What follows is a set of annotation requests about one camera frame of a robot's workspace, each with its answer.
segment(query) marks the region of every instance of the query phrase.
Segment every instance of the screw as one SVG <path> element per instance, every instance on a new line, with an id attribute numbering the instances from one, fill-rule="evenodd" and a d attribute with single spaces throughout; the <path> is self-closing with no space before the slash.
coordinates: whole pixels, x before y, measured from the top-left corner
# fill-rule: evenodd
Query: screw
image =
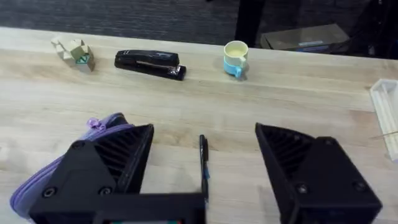
<path id="1" fill-rule="evenodd" d="M 79 149 L 85 145 L 84 141 L 77 141 L 72 144 L 72 149 Z"/>
<path id="2" fill-rule="evenodd" d="M 43 197 L 49 198 L 54 196 L 55 193 L 57 193 L 57 189 L 55 187 L 49 187 L 43 191 Z"/>
<path id="3" fill-rule="evenodd" d="M 308 187 L 305 184 L 299 184 L 297 187 L 297 192 L 300 194 L 307 194 L 308 193 Z"/>
<path id="4" fill-rule="evenodd" d="M 108 195 L 110 193 L 112 193 L 112 188 L 110 187 L 103 187 L 99 190 L 99 195 Z"/>
<path id="5" fill-rule="evenodd" d="M 355 181 L 353 183 L 354 189 L 358 192 L 364 192 L 366 190 L 366 184 L 364 182 Z"/>

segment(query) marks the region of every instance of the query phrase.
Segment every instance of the cup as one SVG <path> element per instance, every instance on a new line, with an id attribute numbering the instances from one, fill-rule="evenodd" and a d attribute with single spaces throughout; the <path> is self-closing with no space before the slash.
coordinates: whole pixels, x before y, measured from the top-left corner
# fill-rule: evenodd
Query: cup
<path id="1" fill-rule="evenodd" d="M 249 47 L 240 40 L 234 40 L 224 46 L 224 70 L 236 78 L 241 78 L 247 65 Z"/>

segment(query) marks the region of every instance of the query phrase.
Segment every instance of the cardboard box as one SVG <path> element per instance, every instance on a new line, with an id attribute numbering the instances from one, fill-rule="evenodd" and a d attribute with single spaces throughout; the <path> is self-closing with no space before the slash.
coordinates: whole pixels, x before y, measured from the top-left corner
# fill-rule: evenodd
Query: cardboard box
<path id="1" fill-rule="evenodd" d="M 337 24 L 331 24 L 262 34 L 261 46 L 274 50 L 328 53 L 334 45 L 347 40 L 348 35 Z"/>

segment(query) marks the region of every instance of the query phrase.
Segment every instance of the black mount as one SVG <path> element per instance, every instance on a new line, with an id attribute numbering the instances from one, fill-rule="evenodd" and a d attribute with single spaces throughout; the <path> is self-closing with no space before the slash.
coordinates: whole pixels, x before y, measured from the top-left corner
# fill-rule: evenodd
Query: black mount
<path id="1" fill-rule="evenodd" d="M 382 207 L 336 139 L 257 123 L 282 224 L 371 223 Z"/>
<path id="2" fill-rule="evenodd" d="M 30 210 L 37 224 L 179 221 L 205 224 L 208 192 L 140 194 L 151 124 L 74 142 Z M 201 156 L 202 170 L 206 164 Z"/>

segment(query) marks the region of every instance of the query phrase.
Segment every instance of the zipper pull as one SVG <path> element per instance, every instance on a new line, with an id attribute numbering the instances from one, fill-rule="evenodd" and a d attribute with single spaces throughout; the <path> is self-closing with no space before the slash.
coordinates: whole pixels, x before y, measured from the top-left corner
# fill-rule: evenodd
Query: zipper pull
<path id="1" fill-rule="evenodd" d="M 86 125 L 89 126 L 91 129 L 99 129 L 100 131 L 105 129 L 105 125 L 101 124 L 101 122 L 96 118 L 90 118 L 87 121 Z"/>

